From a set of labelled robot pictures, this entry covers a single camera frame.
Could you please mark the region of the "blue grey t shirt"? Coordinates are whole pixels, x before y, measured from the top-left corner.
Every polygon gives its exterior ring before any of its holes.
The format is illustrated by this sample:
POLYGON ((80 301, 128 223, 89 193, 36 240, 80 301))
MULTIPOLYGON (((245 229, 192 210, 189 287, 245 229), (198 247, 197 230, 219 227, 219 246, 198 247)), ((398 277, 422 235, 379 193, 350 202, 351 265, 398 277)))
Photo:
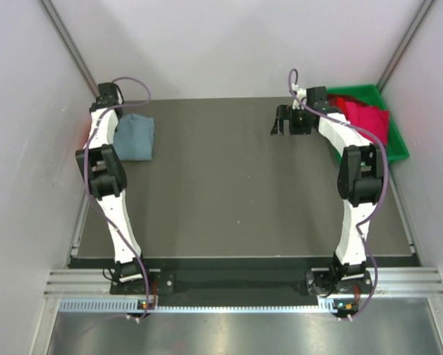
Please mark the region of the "blue grey t shirt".
POLYGON ((151 161, 154 137, 154 118, 131 113, 119 120, 113 145, 122 161, 151 161))

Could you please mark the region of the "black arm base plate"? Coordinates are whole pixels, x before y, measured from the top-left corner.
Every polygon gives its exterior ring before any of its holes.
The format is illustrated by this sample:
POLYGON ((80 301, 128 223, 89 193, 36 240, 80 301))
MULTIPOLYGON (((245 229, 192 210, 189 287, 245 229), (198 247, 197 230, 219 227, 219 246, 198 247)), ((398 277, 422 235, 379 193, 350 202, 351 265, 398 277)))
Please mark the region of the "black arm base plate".
POLYGON ((207 297, 233 297, 236 291, 254 294, 286 291, 294 296, 327 297, 332 294, 368 294, 373 282, 368 272, 363 277, 335 280, 328 269, 231 269, 150 271, 147 280, 113 280, 113 295, 169 296, 202 291, 207 297))

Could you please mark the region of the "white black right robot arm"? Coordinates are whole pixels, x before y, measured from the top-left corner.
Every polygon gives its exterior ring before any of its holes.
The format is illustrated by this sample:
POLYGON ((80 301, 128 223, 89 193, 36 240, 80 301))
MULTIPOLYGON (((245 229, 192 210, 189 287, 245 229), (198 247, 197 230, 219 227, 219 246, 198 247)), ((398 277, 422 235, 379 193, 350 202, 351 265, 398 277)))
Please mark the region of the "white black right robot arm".
POLYGON ((283 135, 285 125, 292 135, 309 135, 316 130, 341 157, 337 178, 343 202, 341 236, 328 273, 315 274, 311 287, 318 292, 326 288, 331 293, 345 293, 367 280, 369 225, 388 185, 385 148, 377 137, 330 105, 325 87, 303 89, 290 84, 289 92, 294 101, 277 107, 271 134, 283 135))

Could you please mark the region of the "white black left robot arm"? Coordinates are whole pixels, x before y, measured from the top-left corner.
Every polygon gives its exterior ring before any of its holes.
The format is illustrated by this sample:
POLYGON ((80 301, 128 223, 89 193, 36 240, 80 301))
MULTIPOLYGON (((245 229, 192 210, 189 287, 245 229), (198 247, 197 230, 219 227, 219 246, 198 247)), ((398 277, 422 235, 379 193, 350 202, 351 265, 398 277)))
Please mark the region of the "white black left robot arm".
POLYGON ((141 247, 126 208, 126 172, 114 147, 123 105, 123 95, 115 82, 98 85, 98 96, 89 108, 89 136, 84 147, 75 152, 75 159, 86 193, 109 229, 115 260, 113 282, 126 283, 141 294, 150 289, 152 275, 142 265, 141 247))

